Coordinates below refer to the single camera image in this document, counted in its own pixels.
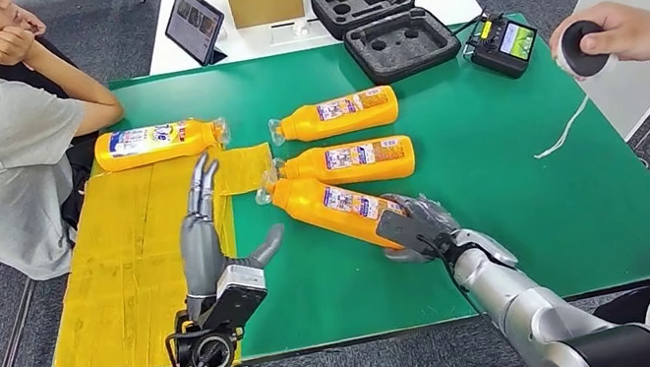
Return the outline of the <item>person's hand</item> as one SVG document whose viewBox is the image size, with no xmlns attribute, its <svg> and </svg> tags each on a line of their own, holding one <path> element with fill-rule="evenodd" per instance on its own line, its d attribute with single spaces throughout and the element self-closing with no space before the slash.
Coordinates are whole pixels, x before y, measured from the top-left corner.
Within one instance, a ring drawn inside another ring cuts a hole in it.
<svg viewBox="0 0 650 367">
<path fill-rule="evenodd" d="M 650 60 L 650 12 L 621 3 L 602 2 L 567 17 L 550 38 L 554 57 L 561 52 L 561 37 L 574 22 L 589 21 L 602 28 L 581 38 L 579 49 L 584 54 L 616 55 L 620 60 Z"/>
</svg>

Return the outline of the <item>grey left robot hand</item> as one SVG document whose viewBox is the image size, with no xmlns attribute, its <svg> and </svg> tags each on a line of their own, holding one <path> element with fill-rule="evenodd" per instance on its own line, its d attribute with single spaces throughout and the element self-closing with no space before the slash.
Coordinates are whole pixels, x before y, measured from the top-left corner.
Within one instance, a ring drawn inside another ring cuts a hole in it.
<svg viewBox="0 0 650 367">
<path fill-rule="evenodd" d="M 187 211 L 180 223 L 180 249 L 187 284 L 186 308 L 189 318 L 197 320 L 216 301 L 218 280 L 230 265 L 263 269 L 280 248 L 284 225 L 276 223 L 266 239 L 246 258 L 231 258 L 221 251 L 219 234 L 213 222 L 214 174 L 217 160 L 206 153 L 193 167 L 187 197 Z"/>
</svg>

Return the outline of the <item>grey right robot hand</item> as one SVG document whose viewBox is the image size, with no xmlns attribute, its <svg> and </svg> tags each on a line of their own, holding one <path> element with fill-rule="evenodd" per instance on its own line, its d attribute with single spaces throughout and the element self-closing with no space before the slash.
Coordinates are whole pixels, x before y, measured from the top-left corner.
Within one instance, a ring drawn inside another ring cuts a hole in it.
<svg viewBox="0 0 650 367">
<path fill-rule="evenodd" d="M 379 236 L 394 242 L 399 249 L 384 247 L 384 255 L 397 263 L 427 263 L 439 254 L 431 249 L 431 242 L 437 234 L 453 234 L 459 224 L 443 206 L 424 195 L 407 197 L 399 194 L 385 194 L 385 200 L 400 207 L 400 215 L 387 212 L 382 215 Z"/>
</svg>

